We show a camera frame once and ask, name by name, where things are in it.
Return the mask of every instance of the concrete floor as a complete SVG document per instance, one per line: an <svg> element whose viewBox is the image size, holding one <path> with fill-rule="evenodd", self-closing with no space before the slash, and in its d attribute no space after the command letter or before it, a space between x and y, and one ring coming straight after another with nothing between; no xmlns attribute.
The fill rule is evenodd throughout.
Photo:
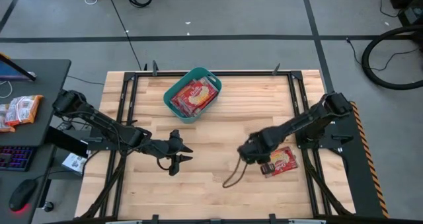
<svg viewBox="0 0 423 224"><path fill-rule="evenodd" d="M327 69L333 87L356 101L381 182L389 214L394 218L423 220L423 186L420 162L423 149L420 111L422 89L389 91L376 87L354 62L350 45L325 40L322 50L303 35L377 35L401 26L379 12L379 0L309 0L317 31L309 23L304 0L153 0L145 9L127 0L114 0L130 36L161 36L160 41L134 38L134 50L143 65L153 59L164 69ZM12 0L0 0L0 18ZM383 8L395 13L389 1ZM12 58L70 59L70 75L103 82L107 71L137 70L128 42L107 42L124 37L110 0L88 6L83 0L18 0L1 29L0 51ZM284 40L184 40L167 36L195 35L297 35ZM90 37L90 42L51 42L52 38ZM40 39L12 43L14 38ZM353 41L358 57L369 41ZM383 67L391 54L413 49L407 41L378 46L371 64ZM420 52L397 56L381 77L395 82L422 78ZM325 83L330 84L326 73ZM98 107L102 86L68 78L65 89L83 91ZM71 219L80 183L54 182L48 199L59 205L51 213L37 212L34 223Z"/></svg>

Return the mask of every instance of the black desk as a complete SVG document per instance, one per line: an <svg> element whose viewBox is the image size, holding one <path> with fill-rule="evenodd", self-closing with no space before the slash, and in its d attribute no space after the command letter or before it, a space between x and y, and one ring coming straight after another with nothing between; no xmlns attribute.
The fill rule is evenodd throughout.
<svg viewBox="0 0 423 224"><path fill-rule="evenodd" d="M0 218L2 223L31 223L46 185L46 177L37 180L37 188L27 207L20 213L9 209L9 198L16 187L27 178L47 174L50 170L56 147L44 145L44 138L53 116L52 104L65 82L71 62L67 59L14 59L17 65L37 75L35 82L11 82L13 93L9 98L0 98L0 104L9 103L14 97L43 95L33 124L16 127L14 133L0 133L2 145L39 146L28 172L0 171Z"/></svg>

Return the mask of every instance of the wooden table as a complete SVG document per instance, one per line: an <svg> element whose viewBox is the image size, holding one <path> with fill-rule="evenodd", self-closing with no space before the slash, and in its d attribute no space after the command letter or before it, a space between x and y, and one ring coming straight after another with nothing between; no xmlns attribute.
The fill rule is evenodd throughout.
<svg viewBox="0 0 423 224"><path fill-rule="evenodd" d="M302 74L311 106L324 93L322 80L318 70L304 70ZM123 76L124 72L107 75L100 111L111 118L117 115ZM177 77L139 79L134 125L151 131L154 139L168 139L170 131L179 129L184 143L194 150L194 158L182 163L176 176L169 176L156 165L154 157L132 153L126 163L118 219L151 219L153 214L159 214L160 219L255 219L268 218L269 213L277 218L312 217L301 151L293 135L280 147L291 147L299 168L265 178L258 165L250 165L240 183L228 189L221 187L234 170L237 148L248 134L286 122L293 117L293 106L287 79L220 79L223 89L217 102L193 124L180 122L163 103L164 92L178 81ZM128 106L129 102L124 113L128 113ZM354 212L342 159L326 150L319 152L328 187L346 209ZM102 151L87 164L75 216L88 210L104 186L108 158L109 151ZM316 194L322 213L320 192Z"/></svg>

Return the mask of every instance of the plastic bin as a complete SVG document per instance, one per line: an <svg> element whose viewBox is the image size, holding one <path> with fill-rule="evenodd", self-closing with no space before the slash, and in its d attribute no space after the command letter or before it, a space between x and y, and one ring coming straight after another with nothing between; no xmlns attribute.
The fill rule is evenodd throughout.
<svg viewBox="0 0 423 224"><path fill-rule="evenodd" d="M207 77L209 81L216 87L217 95L216 97L209 103L203 110L197 114L196 116L186 118L182 115L177 108L175 108L171 104L171 98L173 98L182 88L185 87L191 80L193 79L201 79L202 77ZM171 109L173 114L178 117L183 123L190 124L195 122L198 118L200 118L201 114L203 114L216 100L220 94L220 90L222 89L221 81L210 71L203 67L193 68L190 72L188 72L184 77L182 77L177 83L175 83L168 91L165 92L163 95L163 102L165 102L166 106Z"/></svg>

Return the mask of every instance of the rgb keyboard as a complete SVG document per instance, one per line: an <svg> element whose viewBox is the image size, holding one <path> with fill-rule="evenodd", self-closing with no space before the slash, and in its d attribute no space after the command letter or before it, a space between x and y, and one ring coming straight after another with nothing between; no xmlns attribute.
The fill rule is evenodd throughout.
<svg viewBox="0 0 423 224"><path fill-rule="evenodd" d="M27 171L35 147L0 146L0 170Z"/></svg>

